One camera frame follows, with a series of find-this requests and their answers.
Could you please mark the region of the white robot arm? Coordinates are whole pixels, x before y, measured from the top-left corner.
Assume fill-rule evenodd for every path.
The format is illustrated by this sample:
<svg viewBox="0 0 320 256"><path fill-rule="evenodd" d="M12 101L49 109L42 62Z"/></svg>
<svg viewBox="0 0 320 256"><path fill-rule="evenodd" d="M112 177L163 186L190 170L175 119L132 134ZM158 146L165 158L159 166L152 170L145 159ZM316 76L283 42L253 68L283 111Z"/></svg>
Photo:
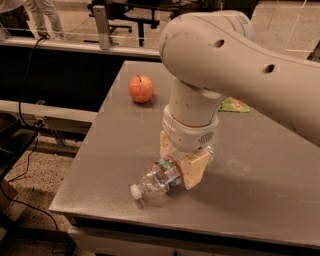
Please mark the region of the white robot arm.
<svg viewBox="0 0 320 256"><path fill-rule="evenodd" d="M177 150L195 153L212 143L216 113L227 96L319 144L320 64L256 44L245 14L180 15L163 29L159 53L174 76L162 127Z"/></svg>

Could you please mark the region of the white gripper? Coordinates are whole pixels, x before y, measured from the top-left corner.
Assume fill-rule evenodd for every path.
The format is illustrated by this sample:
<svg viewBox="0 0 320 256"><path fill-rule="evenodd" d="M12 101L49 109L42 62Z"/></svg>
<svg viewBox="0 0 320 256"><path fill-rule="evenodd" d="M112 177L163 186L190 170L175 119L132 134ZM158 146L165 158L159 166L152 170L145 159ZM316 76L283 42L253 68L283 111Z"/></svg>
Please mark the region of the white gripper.
<svg viewBox="0 0 320 256"><path fill-rule="evenodd" d="M181 152L186 152L181 154L179 163L187 190L192 189L202 180L210 160L210 153L207 150L200 149L204 149L213 143L218 123L218 118L214 117L213 122L204 127L187 126L179 123L171 115L169 106L164 108L163 131L160 132L160 156L172 155L175 148Z"/></svg>

